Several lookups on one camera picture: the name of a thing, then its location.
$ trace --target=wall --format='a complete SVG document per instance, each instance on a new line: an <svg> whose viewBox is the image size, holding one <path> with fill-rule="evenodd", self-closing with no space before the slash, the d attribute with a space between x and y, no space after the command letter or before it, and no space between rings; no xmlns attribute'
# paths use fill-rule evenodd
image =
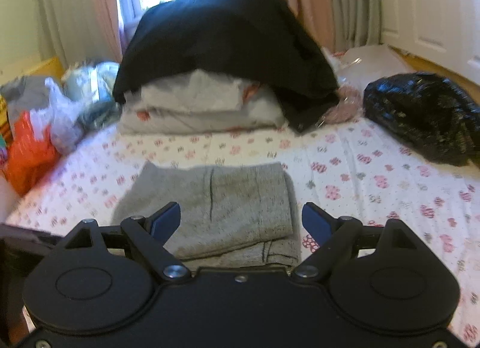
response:
<svg viewBox="0 0 480 348"><path fill-rule="evenodd" d="M0 0L0 84L39 61L33 0Z"/></svg>

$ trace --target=white plastic bag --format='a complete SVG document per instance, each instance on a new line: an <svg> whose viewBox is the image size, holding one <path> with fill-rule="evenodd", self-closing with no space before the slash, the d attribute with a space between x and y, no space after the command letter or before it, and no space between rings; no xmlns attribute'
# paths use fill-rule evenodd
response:
<svg viewBox="0 0 480 348"><path fill-rule="evenodd" d="M83 137L83 127L77 119L90 98L79 102L70 100L62 94L52 78L45 79L45 86L50 90L50 106L47 109L30 111L34 137L41 141L44 130L51 125L51 143L62 155L68 155L75 150L76 144Z"/></svg>

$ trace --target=bag of clothes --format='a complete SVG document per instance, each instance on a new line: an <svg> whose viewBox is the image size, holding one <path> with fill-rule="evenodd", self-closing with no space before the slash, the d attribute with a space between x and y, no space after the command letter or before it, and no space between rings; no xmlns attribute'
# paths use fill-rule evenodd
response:
<svg viewBox="0 0 480 348"><path fill-rule="evenodd" d="M480 107L453 81L435 73L378 79L364 92L365 116L426 159L480 163Z"/></svg>
<svg viewBox="0 0 480 348"><path fill-rule="evenodd" d="M89 102L79 117L86 130L100 130L120 119L122 108L112 97L118 70L116 62L102 62L70 69L62 78L69 99Z"/></svg>

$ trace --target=white bedsheet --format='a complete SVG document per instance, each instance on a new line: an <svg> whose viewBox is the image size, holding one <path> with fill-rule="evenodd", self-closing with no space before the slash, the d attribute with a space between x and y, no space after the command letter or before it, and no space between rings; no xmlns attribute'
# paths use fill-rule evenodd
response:
<svg viewBox="0 0 480 348"><path fill-rule="evenodd" d="M333 216L367 225L405 221L460 282L451 324L464 342L479 342L480 172L433 165L379 126L360 119L302 137L259 130L196 136L121 136L115 127L87 138L33 189L7 222L68 233L84 218L108 225L118 200L145 160L160 166L255 165L280 161L295 184L298 209L312 201ZM302 229L302 257L316 249Z"/></svg>

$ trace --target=orange plastic bag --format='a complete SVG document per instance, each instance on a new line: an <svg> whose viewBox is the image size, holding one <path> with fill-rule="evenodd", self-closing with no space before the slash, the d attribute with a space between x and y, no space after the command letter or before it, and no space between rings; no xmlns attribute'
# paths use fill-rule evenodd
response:
<svg viewBox="0 0 480 348"><path fill-rule="evenodd" d="M15 191L24 196L60 157L50 142L50 126L43 131L43 140L35 140L30 113L23 112L15 123L15 140L8 151L5 177Z"/></svg>

